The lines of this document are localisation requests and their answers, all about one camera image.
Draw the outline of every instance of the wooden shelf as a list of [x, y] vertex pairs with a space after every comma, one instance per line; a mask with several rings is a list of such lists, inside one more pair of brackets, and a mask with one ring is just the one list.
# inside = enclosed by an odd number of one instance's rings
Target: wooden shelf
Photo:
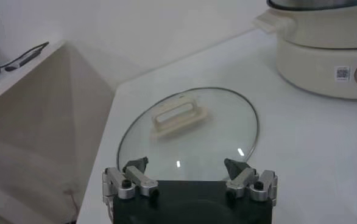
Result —
[[36, 58], [25, 64], [23, 67], [11, 72], [1, 70], [0, 73], [0, 96], [10, 89], [14, 84], [19, 82], [30, 71], [36, 68], [40, 63], [52, 55], [56, 50], [63, 46], [65, 42], [59, 41], [57, 43], [50, 43], [47, 45]]

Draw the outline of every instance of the white countertop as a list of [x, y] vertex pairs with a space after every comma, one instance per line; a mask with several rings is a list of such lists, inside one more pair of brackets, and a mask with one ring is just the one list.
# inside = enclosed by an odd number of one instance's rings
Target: white countertop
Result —
[[120, 140], [139, 114], [170, 94], [219, 86], [257, 109], [260, 138], [249, 164], [279, 177], [274, 223], [357, 224], [357, 101], [291, 86], [275, 57], [276, 37], [255, 30], [122, 84], [77, 223], [110, 223], [101, 173], [116, 165]]

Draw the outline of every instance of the white wall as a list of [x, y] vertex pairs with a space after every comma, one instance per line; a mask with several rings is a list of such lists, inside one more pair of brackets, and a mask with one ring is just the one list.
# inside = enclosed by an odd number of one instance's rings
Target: white wall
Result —
[[0, 63], [67, 41], [0, 97], [0, 190], [54, 223], [71, 219], [63, 190], [80, 204], [115, 88], [251, 29], [265, 2], [0, 0]]
[[114, 88], [252, 27], [265, 0], [1, 0], [0, 50], [71, 41]]

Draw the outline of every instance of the black cable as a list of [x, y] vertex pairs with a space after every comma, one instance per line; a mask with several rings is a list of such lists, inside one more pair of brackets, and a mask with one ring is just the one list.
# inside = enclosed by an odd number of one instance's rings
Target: black cable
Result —
[[40, 48], [39, 51], [41, 51], [41, 50], [43, 50], [43, 48], [45, 48], [48, 44], [49, 44], [49, 42], [45, 42], [45, 43], [43, 43], [43, 44], [39, 44], [38, 46], [35, 46], [35, 47], [29, 49], [28, 51], [26, 51], [25, 53], [23, 53], [22, 55], [20, 55], [18, 58], [14, 59], [14, 60], [12, 60], [12, 61], [10, 61], [10, 62], [4, 64], [4, 65], [1, 65], [0, 68], [4, 68], [4, 67], [6, 67], [6, 66], [8, 66], [8, 65], [11, 65], [12, 63], [14, 63], [15, 61], [19, 60], [20, 58], [23, 58], [24, 56], [26, 56], [29, 52], [31, 52], [31, 51], [33, 51], [33, 50], [36, 50], [36, 49]]

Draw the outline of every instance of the cable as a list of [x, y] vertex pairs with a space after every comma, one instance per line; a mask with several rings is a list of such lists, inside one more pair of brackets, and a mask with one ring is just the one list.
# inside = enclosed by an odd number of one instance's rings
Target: cable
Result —
[[70, 194], [71, 201], [73, 202], [74, 208], [76, 209], [76, 215], [79, 215], [79, 207], [76, 204], [76, 201], [74, 200], [73, 194]]
[[15, 61], [19, 60], [20, 58], [23, 58], [24, 56], [26, 56], [29, 52], [31, 52], [31, 51], [33, 51], [33, 50], [36, 50], [36, 49], [40, 48], [39, 51], [42, 51], [43, 48], [45, 48], [48, 44], [49, 44], [49, 42], [45, 42], [45, 43], [43, 43], [43, 44], [39, 44], [38, 46], [35, 46], [35, 47], [29, 49], [28, 51], [26, 51], [25, 53], [23, 53], [22, 55], [20, 55], [18, 58], [14, 59], [14, 60], [12, 60], [12, 61], [10, 61], [10, 62], [4, 64], [4, 65], [1, 65], [0, 68], [4, 68], [4, 67], [6, 67], [6, 66], [8, 66], [8, 65], [11, 65], [12, 63], [14, 63]]

